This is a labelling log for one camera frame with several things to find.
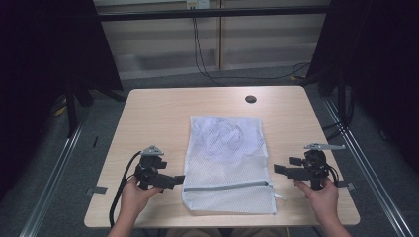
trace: finger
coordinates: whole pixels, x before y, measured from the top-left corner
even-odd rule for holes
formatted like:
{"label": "finger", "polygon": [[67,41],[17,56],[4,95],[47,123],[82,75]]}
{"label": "finger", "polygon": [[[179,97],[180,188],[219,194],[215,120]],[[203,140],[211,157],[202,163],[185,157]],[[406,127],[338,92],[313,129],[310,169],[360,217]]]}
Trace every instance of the finger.
{"label": "finger", "polygon": [[333,185],[333,182],[328,177],[324,178],[324,180],[323,180],[322,183],[323,183],[322,184],[323,187],[327,187],[327,186]]}
{"label": "finger", "polygon": [[136,176],[132,176],[131,178],[129,178],[129,180],[127,182],[137,184],[138,179],[136,178]]}
{"label": "finger", "polygon": [[308,197],[309,194],[311,194],[311,192],[313,192],[313,190],[311,189],[311,187],[309,187],[305,182],[303,181],[293,181],[293,183],[299,188],[301,189],[304,193],[305,196]]}
{"label": "finger", "polygon": [[163,188],[159,188],[159,187],[152,187],[152,188],[148,189],[146,192],[147,192],[147,194],[148,194],[150,197],[152,197],[152,196],[154,196],[155,194],[160,193],[162,190],[163,190]]}

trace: hole in table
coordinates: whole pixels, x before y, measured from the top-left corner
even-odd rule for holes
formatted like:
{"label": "hole in table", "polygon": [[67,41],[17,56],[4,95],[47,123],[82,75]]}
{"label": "hole in table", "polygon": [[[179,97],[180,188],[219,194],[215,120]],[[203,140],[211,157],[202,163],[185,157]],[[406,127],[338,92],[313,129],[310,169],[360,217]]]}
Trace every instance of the hole in table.
{"label": "hole in table", "polygon": [[247,103],[253,104],[257,101],[255,96],[249,95],[244,100],[246,100]]}

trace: wooden table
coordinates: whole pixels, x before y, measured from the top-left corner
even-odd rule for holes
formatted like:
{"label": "wooden table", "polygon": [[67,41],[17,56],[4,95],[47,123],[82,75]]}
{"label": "wooden table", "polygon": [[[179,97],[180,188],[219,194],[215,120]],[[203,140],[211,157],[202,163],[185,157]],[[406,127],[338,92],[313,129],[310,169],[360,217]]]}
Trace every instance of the wooden table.
{"label": "wooden table", "polygon": [[[255,96],[256,103],[245,98]],[[248,227],[317,225],[304,194],[293,180],[274,173],[274,164],[288,164],[290,156],[303,158],[303,146],[312,142],[327,143],[313,108],[303,88],[217,87],[138,89],[130,92],[112,141],[98,186],[107,187],[104,195],[93,194],[85,217],[88,227],[109,227],[108,213],[123,176],[126,164],[138,150],[156,145],[168,162],[161,174],[184,173],[189,143],[190,116],[255,117],[262,120],[268,147],[268,170],[275,192],[287,198],[277,199],[275,215],[195,215],[182,203],[182,186],[165,190],[153,197],[135,226],[170,227]],[[339,168],[330,151],[325,151],[329,165]],[[131,166],[133,174],[139,159]],[[339,217],[345,225],[360,221],[348,189],[339,190]],[[119,207],[115,211],[117,219]]]}

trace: aluminum rail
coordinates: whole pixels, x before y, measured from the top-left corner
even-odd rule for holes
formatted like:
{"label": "aluminum rail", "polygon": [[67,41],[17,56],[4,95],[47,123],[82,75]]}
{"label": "aluminum rail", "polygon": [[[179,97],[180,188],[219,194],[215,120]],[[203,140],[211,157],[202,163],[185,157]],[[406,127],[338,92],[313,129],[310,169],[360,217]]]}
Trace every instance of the aluminum rail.
{"label": "aluminum rail", "polygon": [[303,6],[303,7],[278,7],[278,8],[236,8],[236,9],[197,9],[155,12],[124,12],[100,13],[101,21],[130,21],[151,19],[178,19],[178,18],[210,18],[210,17],[244,17],[244,16],[269,16],[269,15],[300,15],[324,14],[329,12],[342,12],[353,9],[354,6]]}
{"label": "aluminum rail", "polygon": [[[335,122],[339,122],[340,120],[338,110],[335,104],[330,99],[326,99],[325,104],[333,120]],[[354,155],[355,160],[360,166],[360,169],[363,172],[367,182],[370,184],[373,193],[376,195],[377,201],[381,205],[382,210],[384,211],[385,215],[387,216],[388,220],[393,226],[395,232],[397,233],[397,236],[415,236],[412,230],[409,228],[400,209],[394,203],[393,199],[386,191],[384,185],[379,180],[379,177],[377,176],[368,158],[362,151],[360,145],[358,144],[350,129],[343,129],[342,125],[338,125],[338,127],[342,129],[341,134],[345,142],[347,143],[347,147],[351,150],[352,154]]]}
{"label": "aluminum rail", "polygon": [[71,137],[67,138],[67,141],[61,151],[61,154],[58,158],[57,163],[49,177],[48,182],[45,185],[45,188],[41,194],[40,199],[38,200],[36,206],[31,212],[30,217],[28,218],[20,237],[35,237],[37,236],[40,227],[42,225],[43,219],[46,215],[46,212],[52,203],[52,198],[55,194],[56,189],[58,188],[59,181],[62,177],[62,174],[65,171],[68,161],[70,160],[71,154],[74,150],[74,147],[77,144],[78,138],[81,134],[83,125],[85,123],[88,112],[84,112],[82,120],[80,121],[77,129]]}

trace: bag zipper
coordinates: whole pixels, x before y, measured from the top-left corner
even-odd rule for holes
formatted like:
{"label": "bag zipper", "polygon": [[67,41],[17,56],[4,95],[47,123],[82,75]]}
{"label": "bag zipper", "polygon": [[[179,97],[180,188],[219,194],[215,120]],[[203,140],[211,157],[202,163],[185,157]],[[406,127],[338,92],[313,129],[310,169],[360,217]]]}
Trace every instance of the bag zipper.
{"label": "bag zipper", "polygon": [[184,188],[184,192],[188,192],[188,191],[222,191],[222,190],[233,190],[233,189],[241,189],[241,188],[254,187],[254,186],[270,186],[270,187],[273,187],[274,184],[271,183],[271,182],[266,182],[266,181],[255,181],[255,182],[248,182],[248,183],[234,184],[234,185],[227,185],[227,186],[190,187],[190,188]]}

